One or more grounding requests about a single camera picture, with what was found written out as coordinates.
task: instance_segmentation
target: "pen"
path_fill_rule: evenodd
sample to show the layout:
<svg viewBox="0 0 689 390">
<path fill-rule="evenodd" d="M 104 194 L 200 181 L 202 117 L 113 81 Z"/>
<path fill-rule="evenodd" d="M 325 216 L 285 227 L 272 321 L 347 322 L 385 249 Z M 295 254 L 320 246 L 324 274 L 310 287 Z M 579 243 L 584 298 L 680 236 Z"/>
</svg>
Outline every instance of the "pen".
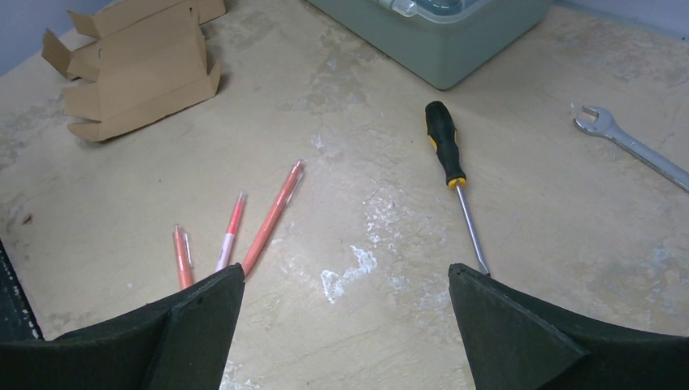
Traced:
<svg viewBox="0 0 689 390">
<path fill-rule="evenodd" d="M 284 209 L 290 197 L 292 197 L 292 192 L 297 186 L 297 181 L 301 176 L 303 169 L 302 166 L 303 162 L 299 160 L 292 168 L 292 171 L 289 172 L 287 179 L 284 181 L 282 189 L 279 191 L 278 196 L 273 202 L 271 210 L 268 211 L 266 219 L 263 220 L 263 225 L 261 225 L 261 228 L 258 229 L 258 233 L 256 233 L 256 237 L 253 239 L 253 243 L 251 243 L 249 251 L 246 253 L 246 257 L 241 263 L 241 267 L 244 270 L 245 279 L 249 276 L 249 273 L 254 268 L 254 265 L 258 260 L 258 256 L 263 250 L 263 246 L 265 246 L 268 237 L 273 232 L 275 224 L 280 218 L 280 214 L 282 214 L 282 210 Z"/>
<path fill-rule="evenodd" d="M 227 233 L 225 234 L 223 247 L 220 250 L 220 258 L 218 259 L 218 264 L 215 266 L 215 272 L 218 272 L 222 270 L 224 267 L 228 266 L 228 263 L 230 261 L 230 254 L 232 253 L 232 242 L 234 241 L 236 231 L 239 228 L 241 214 L 244 211 L 245 199 L 245 192 L 239 192 L 239 197 L 237 198 L 237 202 L 235 204 L 235 210 L 232 212 L 230 223 L 227 226 Z"/>
<path fill-rule="evenodd" d="M 193 284 L 189 236 L 180 225 L 176 224 L 175 232 L 172 233 L 172 240 L 175 242 L 177 276 L 180 278 L 180 290 L 184 290 Z"/>
</svg>

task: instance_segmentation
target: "wrench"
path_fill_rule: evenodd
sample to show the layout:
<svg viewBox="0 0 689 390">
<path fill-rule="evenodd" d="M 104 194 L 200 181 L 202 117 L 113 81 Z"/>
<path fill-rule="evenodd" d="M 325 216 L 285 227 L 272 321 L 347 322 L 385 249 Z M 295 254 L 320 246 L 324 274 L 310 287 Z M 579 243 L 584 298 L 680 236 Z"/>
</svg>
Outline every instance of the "wrench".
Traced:
<svg viewBox="0 0 689 390">
<path fill-rule="evenodd" d="M 596 119 L 593 122 L 575 119 L 574 126 L 579 130 L 589 136 L 611 140 L 689 193 L 689 173 L 627 134 L 615 122 L 610 111 L 598 106 L 583 106 L 582 111 Z"/>
</svg>

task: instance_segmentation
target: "screwdriver handle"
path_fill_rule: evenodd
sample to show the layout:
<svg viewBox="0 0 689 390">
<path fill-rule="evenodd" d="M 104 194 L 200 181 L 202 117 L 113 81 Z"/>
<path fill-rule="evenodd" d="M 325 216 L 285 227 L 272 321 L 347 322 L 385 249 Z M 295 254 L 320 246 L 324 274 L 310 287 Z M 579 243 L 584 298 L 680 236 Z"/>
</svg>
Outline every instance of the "screwdriver handle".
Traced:
<svg viewBox="0 0 689 390">
<path fill-rule="evenodd" d="M 445 169 L 445 183 L 451 189 L 464 186 L 466 174 L 459 164 L 457 128 L 445 104 L 432 102 L 426 106 L 426 127 L 428 139 Z"/>
</svg>

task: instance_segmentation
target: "cardboard box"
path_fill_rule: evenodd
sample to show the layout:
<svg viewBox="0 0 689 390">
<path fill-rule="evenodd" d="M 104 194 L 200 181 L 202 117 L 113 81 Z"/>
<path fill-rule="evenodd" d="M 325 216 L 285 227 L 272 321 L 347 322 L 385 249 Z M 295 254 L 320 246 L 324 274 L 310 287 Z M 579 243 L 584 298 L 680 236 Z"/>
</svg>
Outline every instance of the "cardboard box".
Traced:
<svg viewBox="0 0 689 390">
<path fill-rule="evenodd" d="M 166 15 L 167 13 L 163 11 L 171 7 L 175 9 L 187 7 L 190 15 L 190 9 L 196 9 L 199 24 L 224 15 L 227 11 L 224 0 L 125 0 L 96 15 L 83 15 L 71 11 L 68 13 L 76 31 L 80 34 L 104 38 L 123 32 L 117 34 L 119 43 L 115 44 L 110 39 L 108 45 L 110 48 L 126 48 L 130 41 L 138 41 L 144 35 L 150 37 L 150 30 L 158 29 L 159 32 L 164 33 L 164 29 L 167 29 L 166 31 L 177 29 L 174 23 L 169 23 L 161 15 Z M 147 20 L 147 23 L 138 23 L 142 20 Z M 145 27 L 147 24 L 154 24 L 154 26 Z M 95 75 L 91 67 L 99 62 L 98 55 L 101 52 L 102 42 L 100 41 L 70 51 L 49 29 L 46 29 L 43 35 L 41 56 L 69 80 L 84 77 L 86 80 L 94 81 Z"/>
<path fill-rule="evenodd" d="M 94 81 L 63 89 L 64 113 L 88 120 L 70 123 L 70 132 L 104 141 L 212 98 L 220 65 L 209 70 L 198 12 L 182 2 L 73 53 L 46 33 L 44 58 Z"/>
<path fill-rule="evenodd" d="M 88 37 L 104 38 L 119 30 L 125 29 L 136 22 L 162 10 L 173 7 L 188 0 L 124 0 L 109 6 L 95 15 L 85 15 L 68 11 L 74 29 Z M 204 24 L 227 12 L 224 0 L 194 0 L 192 1 L 199 14 L 199 23 Z"/>
</svg>

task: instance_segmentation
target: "plastic box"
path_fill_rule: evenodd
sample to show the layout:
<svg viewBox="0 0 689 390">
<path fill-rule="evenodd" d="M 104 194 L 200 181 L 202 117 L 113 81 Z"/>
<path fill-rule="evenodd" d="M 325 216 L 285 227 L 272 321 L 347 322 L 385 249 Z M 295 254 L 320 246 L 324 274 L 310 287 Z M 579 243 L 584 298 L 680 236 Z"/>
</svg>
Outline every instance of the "plastic box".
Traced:
<svg viewBox="0 0 689 390">
<path fill-rule="evenodd" d="M 437 89 L 449 89 L 548 13 L 553 0 L 308 0 Z"/>
</svg>

